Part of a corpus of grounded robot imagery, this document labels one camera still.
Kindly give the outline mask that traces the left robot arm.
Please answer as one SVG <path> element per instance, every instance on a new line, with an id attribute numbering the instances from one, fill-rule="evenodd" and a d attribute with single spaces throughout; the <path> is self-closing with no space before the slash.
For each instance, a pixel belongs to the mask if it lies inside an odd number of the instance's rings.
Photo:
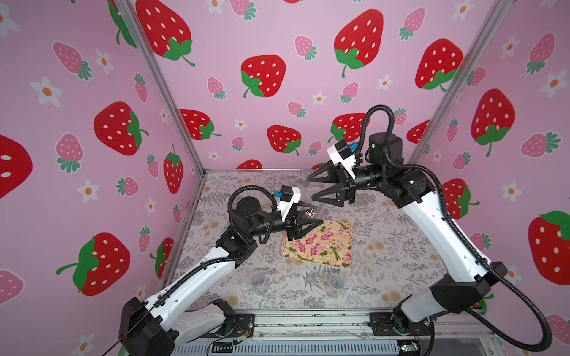
<path id="1" fill-rule="evenodd" d="M 229 208 L 229 226 L 209 253 L 190 271 L 145 301 L 131 299 L 123 307 L 119 342 L 121 355 L 171 355 L 176 347 L 204 336 L 228 338 L 245 334 L 228 302 L 217 299 L 206 307 L 189 307 L 213 284 L 245 262 L 273 232 L 291 240 L 322 225 L 307 219 L 297 203 L 286 212 L 266 212 L 255 197 L 240 199 Z"/>

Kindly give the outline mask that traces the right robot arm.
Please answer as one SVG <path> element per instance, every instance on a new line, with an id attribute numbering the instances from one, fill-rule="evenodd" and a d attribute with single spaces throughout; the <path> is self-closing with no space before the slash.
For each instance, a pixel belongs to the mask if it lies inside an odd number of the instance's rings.
<path id="1" fill-rule="evenodd" d="M 322 168 L 308 176 L 310 182 L 329 184 L 312 199 L 342 207 L 354 203 L 359 190 L 379 191 L 402 209 L 423 231 L 436 249 L 447 273 L 432 286 L 401 301 L 393 310 L 394 328 L 401 334 L 441 314 L 459 314 L 482 300 L 498 282 L 472 253 L 474 244 L 463 243 L 460 228 L 450 227 L 442 200 L 426 174 L 404 163 L 402 139 L 392 133 L 374 133 L 369 138 L 368 165 L 356 166 L 356 143 L 337 142 Z"/>

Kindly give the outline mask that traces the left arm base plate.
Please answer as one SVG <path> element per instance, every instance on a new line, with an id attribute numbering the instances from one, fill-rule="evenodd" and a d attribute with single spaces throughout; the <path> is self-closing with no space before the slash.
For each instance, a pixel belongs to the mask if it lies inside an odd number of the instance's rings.
<path id="1" fill-rule="evenodd" d="M 223 299 L 212 301 L 207 308 L 213 309 L 215 315 L 220 315 L 221 321 L 217 321 L 217 326 L 207 328 L 200 338 L 248 338 L 255 331 L 255 314 L 236 312 Z"/>

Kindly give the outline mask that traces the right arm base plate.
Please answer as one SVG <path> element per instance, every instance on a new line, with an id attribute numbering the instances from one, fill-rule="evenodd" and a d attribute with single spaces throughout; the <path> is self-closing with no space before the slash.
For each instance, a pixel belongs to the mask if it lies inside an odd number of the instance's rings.
<path id="1" fill-rule="evenodd" d="M 424 319 L 411 323 L 405 318 L 395 316 L 392 312 L 372 312 L 369 314 L 369 325 L 375 336 L 429 336 L 430 323 Z"/>

